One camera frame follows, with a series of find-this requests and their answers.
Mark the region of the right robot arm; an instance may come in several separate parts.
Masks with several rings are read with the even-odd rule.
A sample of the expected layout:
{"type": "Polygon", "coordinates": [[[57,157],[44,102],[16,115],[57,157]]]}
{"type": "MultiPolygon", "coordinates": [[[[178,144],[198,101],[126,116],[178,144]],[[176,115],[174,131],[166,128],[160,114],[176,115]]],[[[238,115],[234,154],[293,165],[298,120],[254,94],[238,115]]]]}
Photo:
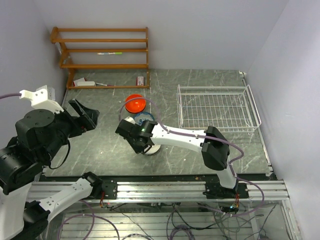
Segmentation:
{"type": "Polygon", "coordinates": [[[157,151],[162,145],[200,153],[204,165],[215,171],[218,177],[219,187],[213,195],[231,198],[238,192],[238,180],[229,166],[230,146],[216,127],[187,130],[150,120],[139,125],[127,117],[119,122],[115,133],[123,137],[136,154],[157,151]]]}

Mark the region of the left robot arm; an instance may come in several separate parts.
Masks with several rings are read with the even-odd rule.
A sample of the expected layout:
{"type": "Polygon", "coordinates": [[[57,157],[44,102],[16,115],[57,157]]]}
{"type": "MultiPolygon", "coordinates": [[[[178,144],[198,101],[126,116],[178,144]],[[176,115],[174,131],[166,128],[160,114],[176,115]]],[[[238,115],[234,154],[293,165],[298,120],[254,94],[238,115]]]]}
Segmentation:
{"type": "Polygon", "coordinates": [[[27,201],[35,177],[50,166],[62,146],[97,126],[99,111],[76,99],[56,113],[47,109],[28,112],[15,124],[17,135],[0,151],[0,237],[3,240],[33,240],[50,221],[74,203],[98,198],[103,181],[94,173],[84,173],[74,184],[39,201],[27,201]]]}

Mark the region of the white ribbed bowl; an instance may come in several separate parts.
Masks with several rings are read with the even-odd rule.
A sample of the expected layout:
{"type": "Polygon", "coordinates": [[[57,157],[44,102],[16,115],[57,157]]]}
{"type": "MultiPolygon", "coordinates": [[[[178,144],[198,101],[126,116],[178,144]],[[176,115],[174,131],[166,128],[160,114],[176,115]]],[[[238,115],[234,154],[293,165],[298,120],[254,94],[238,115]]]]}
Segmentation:
{"type": "Polygon", "coordinates": [[[143,152],[143,155],[154,155],[156,154],[161,148],[161,145],[156,144],[156,145],[150,145],[148,146],[143,152]]]}

